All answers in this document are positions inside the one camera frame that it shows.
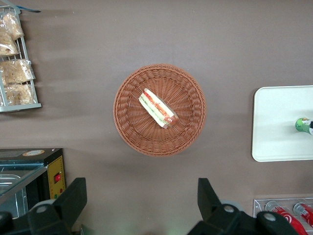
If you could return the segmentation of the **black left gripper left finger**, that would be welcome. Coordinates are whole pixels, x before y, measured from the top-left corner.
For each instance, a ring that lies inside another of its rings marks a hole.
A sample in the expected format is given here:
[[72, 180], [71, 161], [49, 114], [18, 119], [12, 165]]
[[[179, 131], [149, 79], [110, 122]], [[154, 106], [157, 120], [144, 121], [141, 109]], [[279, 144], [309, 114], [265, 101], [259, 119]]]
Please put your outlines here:
[[70, 235], [87, 204], [85, 178], [76, 178], [53, 203], [41, 202], [29, 212], [32, 235]]

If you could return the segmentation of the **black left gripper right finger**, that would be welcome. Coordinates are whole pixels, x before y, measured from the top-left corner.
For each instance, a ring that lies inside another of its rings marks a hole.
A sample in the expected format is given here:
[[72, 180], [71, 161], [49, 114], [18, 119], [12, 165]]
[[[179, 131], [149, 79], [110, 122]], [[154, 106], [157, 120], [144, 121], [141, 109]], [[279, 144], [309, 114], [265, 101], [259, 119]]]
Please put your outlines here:
[[206, 178], [198, 179], [198, 207], [202, 216], [190, 235], [255, 235], [254, 218], [219, 200]]

